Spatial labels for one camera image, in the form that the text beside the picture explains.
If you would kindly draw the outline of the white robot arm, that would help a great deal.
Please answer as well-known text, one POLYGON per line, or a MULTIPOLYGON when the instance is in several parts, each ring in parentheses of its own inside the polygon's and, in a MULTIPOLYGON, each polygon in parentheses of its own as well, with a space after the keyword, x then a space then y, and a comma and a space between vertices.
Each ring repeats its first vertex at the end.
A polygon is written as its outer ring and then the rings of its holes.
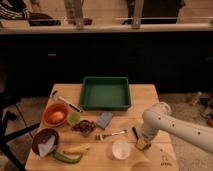
POLYGON ((145 109, 142 119, 139 137, 145 143, 151 142, 162 130, 213 154, 213 129, 174 118, 171 107, 165 102, 145 109))

